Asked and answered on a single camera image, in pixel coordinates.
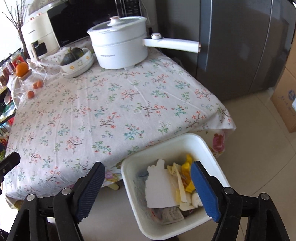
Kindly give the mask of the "yellow foil snack wrapper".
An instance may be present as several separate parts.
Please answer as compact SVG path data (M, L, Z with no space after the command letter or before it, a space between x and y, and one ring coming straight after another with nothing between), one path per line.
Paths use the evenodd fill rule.
M196 190L192 179L191 179L191 165L193 158L190 154L186 154L186 161L181 166L181 178L185 188L185 192L192 193Z

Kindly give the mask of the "pale yellow plastic wrapper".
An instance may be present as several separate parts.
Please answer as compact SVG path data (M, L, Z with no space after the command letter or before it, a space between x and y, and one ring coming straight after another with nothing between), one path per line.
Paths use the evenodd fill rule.
M177 203L187 203L187 196L183 181L181 178L181 166L173 163L172 166L167 166L167 170L170 174L170 181L175 190L175 200Z

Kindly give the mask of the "torn white paper sheet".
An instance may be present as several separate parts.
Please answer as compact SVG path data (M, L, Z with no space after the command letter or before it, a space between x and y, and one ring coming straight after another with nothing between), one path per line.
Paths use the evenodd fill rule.
M180 204L175 200L175 190L170 181L170 174L165 169L165 160L158 159L155 165L147 168L145 198L148 208L175 207Z

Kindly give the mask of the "white tissue ball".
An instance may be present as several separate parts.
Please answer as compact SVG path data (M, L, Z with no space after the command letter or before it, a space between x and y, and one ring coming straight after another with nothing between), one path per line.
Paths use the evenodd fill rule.
M203 207L203 203L196 191L191 194L191 202L192 206L195 208Z

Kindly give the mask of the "white trash bin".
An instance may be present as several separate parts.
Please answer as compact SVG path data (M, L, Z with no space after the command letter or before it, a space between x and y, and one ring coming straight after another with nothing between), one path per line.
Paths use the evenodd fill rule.
M164 224L161 208L177 208L177 179L167 167L182 165L187 154L200 161L207 172L229 186L223 171L206 142L193 133L183 134L127 157L121 165L133 214L141 232L151 240L166 240L180 235L210 220L202 207L175 223Z

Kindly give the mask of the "glass jar with wooden lid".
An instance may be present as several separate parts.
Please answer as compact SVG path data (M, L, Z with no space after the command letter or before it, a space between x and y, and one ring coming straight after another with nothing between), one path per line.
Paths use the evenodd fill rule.
M35 93L38 89L40 89L40 88L33 89L33 84L39 80L42 80L44 85L46 76L47 74L43 69L41 69L41 71L30 69L29 72L23 77L16 77L15 87L14 87L15 96L18 97L19 99L21 99L22 97L25 97L26 99L28 99L27 97L28 91L32 90Z

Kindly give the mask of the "small tangerine right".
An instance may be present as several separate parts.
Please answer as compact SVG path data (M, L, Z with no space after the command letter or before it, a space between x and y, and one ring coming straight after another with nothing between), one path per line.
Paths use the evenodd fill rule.
M36 86L37 86L37 88L43 87L43 81L42 80L37 81Z

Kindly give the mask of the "large orange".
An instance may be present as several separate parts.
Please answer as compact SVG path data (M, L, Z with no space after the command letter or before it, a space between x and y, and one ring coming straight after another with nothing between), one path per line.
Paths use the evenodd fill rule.
M16 76L23 77L29 72L29 65L25 62L21 62L16 66Z

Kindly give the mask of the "floral tablecloth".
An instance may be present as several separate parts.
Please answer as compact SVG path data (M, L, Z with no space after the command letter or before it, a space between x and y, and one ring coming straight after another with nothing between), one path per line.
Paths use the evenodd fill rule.
M222 102L157 49L130 70L94 62L71 79L60 72L64 55L61 50L35 62L47 75L44 85L33 99L20 99L6 151L19 153L21 161L2 184L11 202L30 193L55 195L98 161L110 185L121 180L124 158L184 133L200 135L219 156L236 128Z

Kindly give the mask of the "cardboard box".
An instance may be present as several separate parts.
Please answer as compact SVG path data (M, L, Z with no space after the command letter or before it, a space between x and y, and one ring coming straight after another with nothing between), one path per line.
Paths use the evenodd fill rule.
M271 101L280 114L289 133L295 132L295 41L285 64L284 72L275 88Z

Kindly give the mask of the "dark green pumpkin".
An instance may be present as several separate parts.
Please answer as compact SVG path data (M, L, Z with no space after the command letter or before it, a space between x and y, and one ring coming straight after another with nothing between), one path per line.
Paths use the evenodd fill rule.
M81 48L73 48L73 49L70 48L68 50L68 53L62 59L60 65L61 66L68 65L68 64L78 60L83 55L84 55L84 52L83 52L83 50Z

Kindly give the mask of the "white ceramic bowl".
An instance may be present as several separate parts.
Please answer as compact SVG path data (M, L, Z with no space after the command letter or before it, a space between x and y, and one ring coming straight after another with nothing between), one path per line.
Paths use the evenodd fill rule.
M78 60L68 65L64 65L64 66L60 65L63 71L70 72L70 71L76 70L80 66L82 66L82 64L85 64L90 59L90 57L92 56L92 52L88 48L81 48L81 49L84 52L84 55L81 58L79 58Z

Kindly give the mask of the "dried branches in vase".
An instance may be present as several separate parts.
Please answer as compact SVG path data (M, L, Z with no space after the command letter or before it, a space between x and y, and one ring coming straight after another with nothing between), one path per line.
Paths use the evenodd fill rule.
M25 0L21 1L6 1L4 0L6 11L1 11L10 23L15 27L18 36L22 43L23 55L25 59L29 58L29 53L23 38L22 26L25 23L28 5Z

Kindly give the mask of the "black microwave oven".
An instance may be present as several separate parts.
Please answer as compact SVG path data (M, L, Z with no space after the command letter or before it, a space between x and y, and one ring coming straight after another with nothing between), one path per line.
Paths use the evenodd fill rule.
M47 14L62 48L88 37L87 30L113 16L141 16L140 1L80 0L60 1Z

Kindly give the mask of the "grey refrigerator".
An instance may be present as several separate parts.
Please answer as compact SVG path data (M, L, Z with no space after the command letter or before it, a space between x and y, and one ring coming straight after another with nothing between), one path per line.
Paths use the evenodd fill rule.
M156 1L166 38L198 41L198 54L165 49L220 100L273 87L290 53L293 1Z

